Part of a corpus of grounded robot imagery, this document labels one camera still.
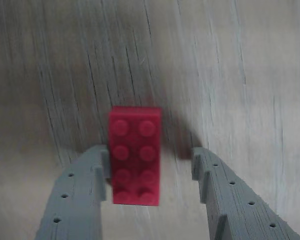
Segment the lego brick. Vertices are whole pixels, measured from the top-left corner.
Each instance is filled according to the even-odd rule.
[[[206,204],[211,240],[300,240],[218,156],[203,147],[192,153],[192,179]]]
[[[161,110],[114,107],[109,150],[114,204],[158,206]]]

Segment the wood grain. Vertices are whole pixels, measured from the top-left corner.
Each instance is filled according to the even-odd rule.
[[[163,109],[161,201],[108,189],[104,239],[208,239],[199,145],[300,234],[300,0],[0,0],[0,239],[34,238],[114,105]]]

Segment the small hole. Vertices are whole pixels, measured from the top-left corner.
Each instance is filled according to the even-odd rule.
[[[57,224],[57,223],[61,222],[61,219],[58,218],[58,217],[55,217],[55,218],[53,219],[53,222]]]

